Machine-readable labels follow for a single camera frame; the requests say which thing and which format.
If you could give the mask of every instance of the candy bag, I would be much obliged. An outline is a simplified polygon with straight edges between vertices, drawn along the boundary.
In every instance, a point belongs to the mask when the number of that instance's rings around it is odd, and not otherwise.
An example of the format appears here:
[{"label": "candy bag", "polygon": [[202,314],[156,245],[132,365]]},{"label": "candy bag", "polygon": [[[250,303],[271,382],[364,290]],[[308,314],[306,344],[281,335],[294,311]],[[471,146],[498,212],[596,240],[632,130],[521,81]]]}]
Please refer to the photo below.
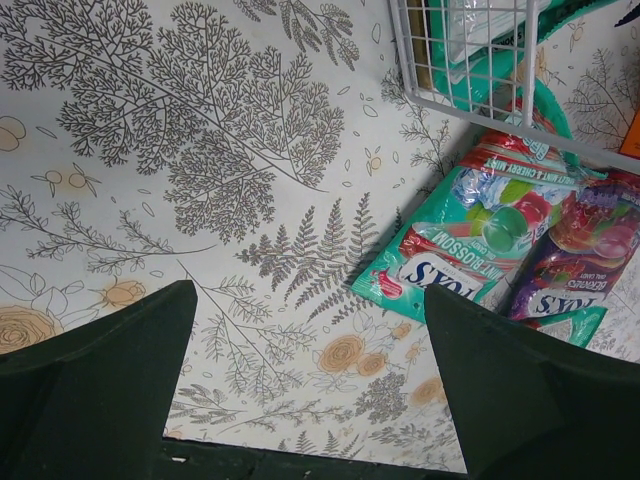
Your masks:
[{"label": "candy bag", "polygon": [[602,305],[640,243],[640,177],[612,171],[579,194],[536,246],[516,280],[507,316]]},{"label": "candy bag", "polygon": [[[444,95],[451,93],[455,107],[466,111],[475,110],[479,104],[486,102],[491,91],[505,85],[503,81],[491,79],[508,78],[524,58],[525,12],[492,10],[489,14],[487,7],[490,5],[498,8],[506,3],[510,9],[514,8],[514,4],[518,8],[526,8],[526,2],[423,1],[430,7],[429,37],[432,41],[429,45],[431,66],[434,67],[431,70],[433,85]],[[612,2],[613,0],[543,0],[539,5],[537,42],[546,40],[573,19]],[[450,7],[453,8],[442,13],[442,8]],[[514,16],[519,25],[516,35],[513,31]],[[487,21],[489,18],[491,39]],[[491,62],[489,44],[492,47]]]},{"label": "candy bag", "polygon": [[552,337],[585,348],[607,313],[603,307],[589,307],[572,312],[523,320],[528,327]]},{"label": "candy bag", "polygon": [[[521,104],[518,97],[515,108]],[[540,82],[534,105],[535,128],[570,136],[562,110]],[[352,289],[419,321],[423,289],[431,283],[478,301],[520,263],[577,184],[557,149],[488,130]]]}]

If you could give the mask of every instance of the halls logo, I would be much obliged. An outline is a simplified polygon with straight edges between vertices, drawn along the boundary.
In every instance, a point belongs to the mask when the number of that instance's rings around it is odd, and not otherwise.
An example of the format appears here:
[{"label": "halls logo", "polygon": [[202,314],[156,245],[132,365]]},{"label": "halls logo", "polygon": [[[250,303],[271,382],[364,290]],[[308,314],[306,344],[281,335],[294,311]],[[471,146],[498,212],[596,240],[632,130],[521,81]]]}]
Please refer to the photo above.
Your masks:
[{"label": "halls logo", "polygon": [[573,312],[581,308],[602,305],[602,292],[577,292],[545,288],[533,294],[529,302],[529,314],[534,317]]},{"label": "halls logo", "polygon": [[448,262],[433,253],[411,257],[400,267],[397,278],[407,285],[427,288],[432,283],[473,300],[482,284],[469,275],[456,270]]}]

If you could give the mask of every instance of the floral tablecloth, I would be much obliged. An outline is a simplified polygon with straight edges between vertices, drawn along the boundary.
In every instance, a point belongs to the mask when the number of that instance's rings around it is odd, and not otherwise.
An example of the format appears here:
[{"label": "floral tablecloth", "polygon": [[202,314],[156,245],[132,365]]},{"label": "floral tablecloth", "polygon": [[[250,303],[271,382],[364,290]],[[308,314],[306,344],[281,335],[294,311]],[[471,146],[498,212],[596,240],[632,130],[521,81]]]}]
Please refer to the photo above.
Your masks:
[{"label": "floral tablecloth", "polygon": [[[632,6],[538,50],[605,148],[638,108]],[[464,470],[426,329],[345,287],[477,132],[407,102],[386,1],[4,0],[0,47],[0,353],[189,278],[166,435]],[[635,263],[590,345],[631,361]]]}]

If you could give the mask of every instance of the orange box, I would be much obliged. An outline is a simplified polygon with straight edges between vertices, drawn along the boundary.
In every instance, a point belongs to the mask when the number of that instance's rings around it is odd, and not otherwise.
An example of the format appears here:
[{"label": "orange box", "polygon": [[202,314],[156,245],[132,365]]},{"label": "orange box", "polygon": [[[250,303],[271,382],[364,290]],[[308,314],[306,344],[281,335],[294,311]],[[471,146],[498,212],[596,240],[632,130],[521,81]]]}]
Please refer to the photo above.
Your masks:
[{"label": "orange box", "polygon": [[620,153],[640,160],[640,110],[636,113],[631,123],[631,128],[624,137],[620,147]]}]

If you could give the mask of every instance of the wire grid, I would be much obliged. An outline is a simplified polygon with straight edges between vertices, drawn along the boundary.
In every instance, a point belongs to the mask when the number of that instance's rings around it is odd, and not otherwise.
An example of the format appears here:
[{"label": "wire grid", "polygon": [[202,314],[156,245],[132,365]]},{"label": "wire grid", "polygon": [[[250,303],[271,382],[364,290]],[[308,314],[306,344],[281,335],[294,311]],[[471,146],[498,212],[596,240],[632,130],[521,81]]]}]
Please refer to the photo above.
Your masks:
[{"label": "wire grid", "polygon": [[[538,14],[541,0],[513,0],[512,8],[492,6],[495,0],[461,0],[453,6],[453,0],[440,0],[441,6],[433,6],[432,0],[390,0],[391,14],[396,32],[396,42],[400,57],[400,66],[407,98],[428,108],[456,116],[463,120],[477,123],[488,128],[528,137],[535,141],[554,146],[560,150],[577,154],[588,163],[596,166],[612,166],[623,170],[640,173],[640,161],[598,149],[560,135],[538,130],[533,127],[533,99],[535,93],[535,61],[536,42],[538,37]],[[462,40],[449,38],[448,21],[462,14]],[[471,14],[486,15],[486,36],[480,41],[469,41],[470,30],[467,16]],[[513,14],[513,21],[508,29],[504,27],[505,19]],[[439,15],[443,38],[430,35],[431,20]],[[502,21],[499,32],[496,32],[496,19]],[[444,53],[442,65],[434,66],[432,62],[434,47]],[[451,52],[462,49],[464,59],[459,63],[450,62]],[[488,61],[488,74],[473,71],[471,54],[482,50]],[[513,72],[507,78],[494,75],[494,57],[504,52],[513,54]],[[446,88],[438,90],[434,86],[436,76],[444,76]],[[488,82],[491,93],[486,100],[473,98],[472,84],[476,80]],[[452,82],[466,85],[464,93],[454,92]],[[518,89],[522,91],[522,108],[515,108]]]}]

